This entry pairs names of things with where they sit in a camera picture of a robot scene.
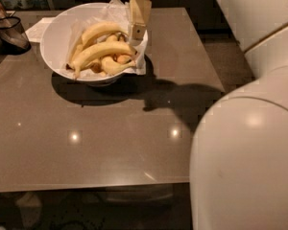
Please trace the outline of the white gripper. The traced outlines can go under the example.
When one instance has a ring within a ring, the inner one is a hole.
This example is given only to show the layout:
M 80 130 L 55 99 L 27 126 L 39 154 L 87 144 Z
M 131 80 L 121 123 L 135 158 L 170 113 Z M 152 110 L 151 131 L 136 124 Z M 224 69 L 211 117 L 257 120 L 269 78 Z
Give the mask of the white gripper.
M 143 40 L 150 19 L 151 0 L 130 0 L 129 3 L 129 38 L 132 45 L 139 45 Z

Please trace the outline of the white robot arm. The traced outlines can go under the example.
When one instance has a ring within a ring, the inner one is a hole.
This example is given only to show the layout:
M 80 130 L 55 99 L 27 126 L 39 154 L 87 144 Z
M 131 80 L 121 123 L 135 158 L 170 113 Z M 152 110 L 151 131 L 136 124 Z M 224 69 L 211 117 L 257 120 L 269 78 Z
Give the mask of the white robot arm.
M 255 77 L 194 133 L 193 230 L 288 230 L 288 0 L 215 0 Z

